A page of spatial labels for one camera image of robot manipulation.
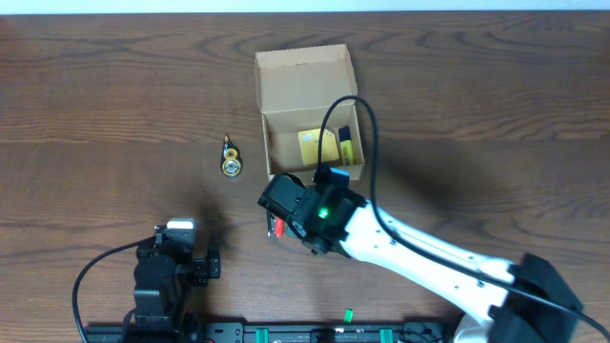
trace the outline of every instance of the yellow object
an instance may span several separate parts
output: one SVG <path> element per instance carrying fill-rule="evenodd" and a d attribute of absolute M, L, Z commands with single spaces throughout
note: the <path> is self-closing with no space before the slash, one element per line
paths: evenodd
<path fill-rule="evenodd" d="M 320 138 L 320 129 L 306 130 L 298 133 L 298 144 L 301 147 L 303 165 L 317 163 L 317 147 Z M 322 162 L 334 161 L 339 158 L 339 150 L 336 147 L 335 134 L 330 130 L 324 130 L 322 140 Z"/>
<path fill-rule="evenodd" d="M 343 161 L 343 166 L 354 165 L 354 148 L 352 147 L 352 140 L 344 140 L 339 144 L 341 146 L 341 160 Z"/>

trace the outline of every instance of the robotic arm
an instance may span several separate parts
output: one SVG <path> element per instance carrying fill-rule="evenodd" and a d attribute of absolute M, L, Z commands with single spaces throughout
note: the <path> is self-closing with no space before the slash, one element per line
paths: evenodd
<path fill-rule="evenodd" d="M 576 318 L 448 268 L 398 244 L 384 231 L 371 202 L 348 189 L 349 176 L 325 167 L 314 190 L 288 174 L 277 175 L 258 200 L 285 221 L 315 254 L 338 252 L 397 272 L 461 308 L 468 316 L 454 342 L 568 342 Z M 526 254 L 521 265 L 468 252 L 413 229 L 386 212 L 399 236 L 429 254 L 501 280 L 563 306 L 582 305 L 551 264 Z"/>

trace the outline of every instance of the wooden table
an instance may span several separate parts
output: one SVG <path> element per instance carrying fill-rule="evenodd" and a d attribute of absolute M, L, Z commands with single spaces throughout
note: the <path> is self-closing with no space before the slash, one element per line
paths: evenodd
<path fill-rule="evenodd" d="M 200 313 L 458 313 L 392 272 L 267 238 L 254 53 L 337 43 L 377 111 L 381 205 L 469 250 L 549 259 L 609 326 L 610 13 L 23 16 L 0 18 L 0 340 L 78 341 L 83 266 L 172 216 L 221 236 Z M 225 132 L 237 179 L 219 170 Z M 128 251 L 87 274 L 85 322 L 133 307 L 134 266 Z"/>

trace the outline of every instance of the green light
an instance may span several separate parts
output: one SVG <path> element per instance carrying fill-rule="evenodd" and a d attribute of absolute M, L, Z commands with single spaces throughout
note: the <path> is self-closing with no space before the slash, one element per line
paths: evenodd
<path fill-rule="evenodd" d="M 327 208 L 321 208 L 320 212 L 317 213 L 317 216 L 319 216 L 322 219 L 326 219 L 326 217 L 328 216 L 328 209 Z"/>

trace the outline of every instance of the cardboard box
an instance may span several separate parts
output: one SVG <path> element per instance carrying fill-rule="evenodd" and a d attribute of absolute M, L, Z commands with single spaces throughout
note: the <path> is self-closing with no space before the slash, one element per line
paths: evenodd
<path fill-rule="evenodd" d="M 315 164 L 303 166 L 298 132 L 319 129 L 324 114 L 341 96 L 357 94 L 350 53 L 345 45 L 258 52 L 255 57 L 256 101 L 262 113 L 267 174 L 293 173 L 311 184 Z M 335 108 L 327 129 L 349 126 L 354 146 L 352 166 L 330 163 L 358 180 L 364 155 L 354 101 Z"/>

